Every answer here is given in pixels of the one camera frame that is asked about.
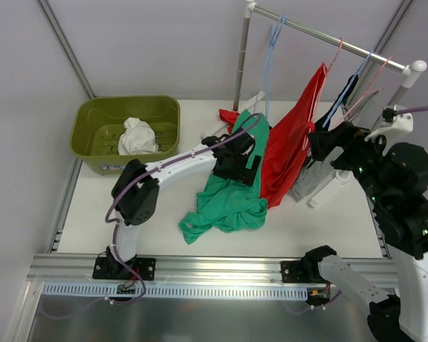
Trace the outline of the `white tank top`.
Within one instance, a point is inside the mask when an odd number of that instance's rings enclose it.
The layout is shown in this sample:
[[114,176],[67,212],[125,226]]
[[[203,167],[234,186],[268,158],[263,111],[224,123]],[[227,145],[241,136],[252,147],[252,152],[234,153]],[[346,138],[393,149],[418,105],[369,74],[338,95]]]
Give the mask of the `white tank top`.
[[148,123],[138,118],[128,118],[123,127],[125,132],[118,142],[119,155],[142,155],[158,152],[154,130]]

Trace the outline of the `red tank top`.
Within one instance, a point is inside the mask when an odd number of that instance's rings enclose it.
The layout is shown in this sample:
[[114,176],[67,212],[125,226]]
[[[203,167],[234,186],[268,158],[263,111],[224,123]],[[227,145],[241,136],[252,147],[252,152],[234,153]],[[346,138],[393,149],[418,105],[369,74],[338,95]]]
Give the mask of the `red tank top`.
[[308,156],[308,133],[315,131],[313,114],[327,74],[327,65],[321,63],[297,103],[269,131],[260,191],[260,197],[268,202],[269,208],[280,205]]

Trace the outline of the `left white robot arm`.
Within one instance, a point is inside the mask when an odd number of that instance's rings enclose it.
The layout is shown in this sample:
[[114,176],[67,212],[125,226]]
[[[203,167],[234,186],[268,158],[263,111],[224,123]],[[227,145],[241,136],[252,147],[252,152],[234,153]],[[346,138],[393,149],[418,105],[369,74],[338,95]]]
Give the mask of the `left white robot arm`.
[[152,280],[155,262],[139,258],[135,245],[140,225],[155,213],[159,194],[203,171],[251,187],[262,159],[257,147],[255,137],[239,129],[233,135],[209,136],[192,149],[164,160],[147,164],[131,160],[111,191],[113,203],[105,214],[105,221],[115,226],[113,239],[97,256],[93,278],[128,281],[141,276]]

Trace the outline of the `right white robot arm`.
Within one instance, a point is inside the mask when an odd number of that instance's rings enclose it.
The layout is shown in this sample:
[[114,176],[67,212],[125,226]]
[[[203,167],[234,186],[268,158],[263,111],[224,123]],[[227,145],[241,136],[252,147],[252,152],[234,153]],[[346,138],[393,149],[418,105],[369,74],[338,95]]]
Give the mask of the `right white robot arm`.
[[395,263],[398,289],[392,295],[348,266],[328,247],[310,250],[302,260],[305,277],[335,285],[367,317],[378,341],[428,341],[428,154],[408,142],[388,145],[352,123],[310,133],[311,154],[324,160],[336,147],[337,170],[350,171],[358,181]]

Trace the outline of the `black tank top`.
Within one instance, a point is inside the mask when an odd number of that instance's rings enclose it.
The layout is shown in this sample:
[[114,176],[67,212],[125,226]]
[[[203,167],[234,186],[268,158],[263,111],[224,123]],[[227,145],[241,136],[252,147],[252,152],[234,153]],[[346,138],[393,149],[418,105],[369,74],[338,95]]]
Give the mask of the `black tank top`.
[[327,112],[325,115],[323,115],[321,118],[319,118],[315,123],[314,123],[314,133],[317,132],[326,132],[329,130],[330,127],[330,122],[331,119],[333,117],[333,115],[335,114],[335,111],[329,111]]

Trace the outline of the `green tank top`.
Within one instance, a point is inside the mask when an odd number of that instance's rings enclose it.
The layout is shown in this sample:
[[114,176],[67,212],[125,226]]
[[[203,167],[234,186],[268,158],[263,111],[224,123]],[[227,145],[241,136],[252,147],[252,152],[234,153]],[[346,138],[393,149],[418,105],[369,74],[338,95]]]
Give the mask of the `green tank top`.
[[[247,129],[255,140],[255,147],[247,157],[246,167],[249,169],[256,157],[264,157],[269,124],[263,115],[257,118],[245,110],[236,119],[232,132],[239,128]],[[262,164],[262,161],[258,163],[252,186],[213,174],[209,176],[203,191],[197,193],[197,210],[187,213],[179,223],[187,244],[197,241],[212,227],[231,233],[242,229],[256,230],[264,225],[268,202],[260,197]]]

